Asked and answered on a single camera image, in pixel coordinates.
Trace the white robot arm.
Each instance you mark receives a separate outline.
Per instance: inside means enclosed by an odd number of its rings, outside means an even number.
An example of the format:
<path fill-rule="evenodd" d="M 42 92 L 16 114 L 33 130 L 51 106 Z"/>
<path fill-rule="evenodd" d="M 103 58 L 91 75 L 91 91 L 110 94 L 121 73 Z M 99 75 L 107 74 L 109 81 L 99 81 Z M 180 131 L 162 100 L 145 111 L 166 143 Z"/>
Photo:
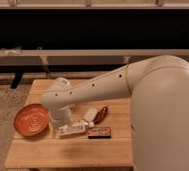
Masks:
<path fill-rule="evenodd" d="M 189 171 L 189 62 L 157 56 L 42 94 L 50 110 L 81 102 L 131 100 L 135 171 Z"/>

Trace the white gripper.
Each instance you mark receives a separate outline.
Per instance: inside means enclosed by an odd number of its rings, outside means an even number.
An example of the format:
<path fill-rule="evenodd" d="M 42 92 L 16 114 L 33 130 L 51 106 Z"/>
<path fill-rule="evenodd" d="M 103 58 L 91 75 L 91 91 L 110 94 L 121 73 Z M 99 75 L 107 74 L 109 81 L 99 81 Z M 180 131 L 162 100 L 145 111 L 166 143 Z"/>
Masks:
<path fill-rule="evenodd" d="M 71 110 L 69 108 L 51 109 L 49 112 L 49 117 L 53 128 L 62 127 L 69 123 Z"/>

